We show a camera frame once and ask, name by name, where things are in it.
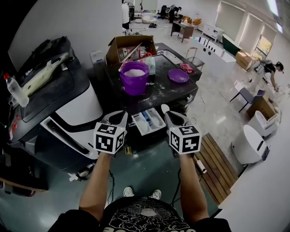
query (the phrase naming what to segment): white powder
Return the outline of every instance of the white powder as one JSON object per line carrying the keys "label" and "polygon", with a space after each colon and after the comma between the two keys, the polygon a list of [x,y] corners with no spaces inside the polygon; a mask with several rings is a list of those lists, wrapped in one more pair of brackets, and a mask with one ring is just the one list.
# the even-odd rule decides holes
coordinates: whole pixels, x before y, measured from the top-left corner
{"label": "white powder", "polygon": [[140,69],[131,69],[131,70],[125,72],[125,75],[127,77],[140,77],[140,76],[145,75],[145,72],[143,72]]}

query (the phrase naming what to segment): white sneaker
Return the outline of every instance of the white sneaker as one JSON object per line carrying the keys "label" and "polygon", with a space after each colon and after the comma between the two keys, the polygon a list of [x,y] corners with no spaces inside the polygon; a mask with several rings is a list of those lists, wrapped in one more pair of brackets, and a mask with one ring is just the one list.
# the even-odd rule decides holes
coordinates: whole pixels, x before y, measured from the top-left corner
{"label": "white sneaker", "polygon": [[131,187],[126,187],[123,194],[124,197],[134,197],[133,189]]}
{"label": "white sneaker", "polygon": [[149,196],[150,198],[154,198],[156,200],[160,200],[161,198],[161,191],[159,189],[155,190],[151,196]]}

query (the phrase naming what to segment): black t-shirt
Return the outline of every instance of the black t-shirt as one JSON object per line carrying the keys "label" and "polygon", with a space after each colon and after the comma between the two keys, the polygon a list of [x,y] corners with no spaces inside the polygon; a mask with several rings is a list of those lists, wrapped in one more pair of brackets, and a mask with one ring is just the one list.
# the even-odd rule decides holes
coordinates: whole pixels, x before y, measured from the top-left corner
{"label": "black t-shirt", "polygon": [[276,69],[275,69],[275,67],[274,67],[274,65],[273,64],[266,64],[265,65],[265,72],[266,73],[271,73],[272,71],[274,71],[274,72],[276,72]]}
{"label": "black t-shirt", "polygon": [[49,232],[230,232],[225,219],[205,218],[189,226],[176,210],[152,198],[121,198],[110,204],[98,222],[83,210],[70,210],[61,214]]}

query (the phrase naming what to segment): metal chair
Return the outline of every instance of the metal chair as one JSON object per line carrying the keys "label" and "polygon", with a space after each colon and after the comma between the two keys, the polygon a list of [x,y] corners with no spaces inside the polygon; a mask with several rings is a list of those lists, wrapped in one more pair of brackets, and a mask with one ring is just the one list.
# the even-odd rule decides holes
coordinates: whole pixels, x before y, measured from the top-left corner
{"label": "metal chair", "polygon": [[253,95],[246,88],[243,88],[239,91],[239,93],[232,100],[234,100],[239,94],[241,94],[243,96],[243,98],[247,101],[247,103],[244,105],[244,107],[239,111],[239,113],[240,113],[246,107],[247,104],[252,105],[253,103],[257,102],[259,99],[261,99],[264,96],[265,91],[259,90],[257,95],[253,97]]}
{"label": "metal chair", "polygon": [[[191,49],[195,49],[195,53],[194,53],[194,56],[193,57],[189,57],[189,58],[187,58],[187,55],[188,55],[188,53],[189,53],[189,51],[191,50]],[[201,69],[200,69],[200,71],[203,69],[203,66],[204,66],[204,62],[202,62],[200,59],[198,59],[198,58],[196,58],[195,57],[195,54],[196,54],[196,51],[198,50],[198,48],[195,48],[195,47],[190,47],[188,50],[187,50],[187,53],[186,53],[186,59],[189,61],[189,62],[191,62],[195,67],[201,67]]]}

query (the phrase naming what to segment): white floor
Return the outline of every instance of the white floor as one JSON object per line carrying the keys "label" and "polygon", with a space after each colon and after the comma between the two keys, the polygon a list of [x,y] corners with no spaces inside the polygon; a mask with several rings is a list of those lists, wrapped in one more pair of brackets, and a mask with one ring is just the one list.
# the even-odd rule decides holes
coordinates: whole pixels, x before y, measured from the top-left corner
{"label": "white floor", "polygon": [[[157,23],[158,28],[155,29],[148,28],[147,24],[136,23],[131,23],[130,28],[144,35],[153,35],[155,43],[164,43],[185,57],[189,40],[185,39],[181,43],[181,37],[177,33],[171,37],[172,24],[168,20],[159,19]],[[195,31],[194,36],[199,37],[201,33]],[[231,150],[231,142],[250,119],[246,108],[241,113],[238,112],[246,103],[242,97],[237,97],[231,103],[229,101],[238,93],[238,89],[248,87],[245,83],[254,75],[254,72],[246,72],[237,64],[231,75],[224,79],[216,78],[203,70],[197,82],[198,93],[187,113],[204,135],[210,133],[213,136],[237,172],[243,167]]]}

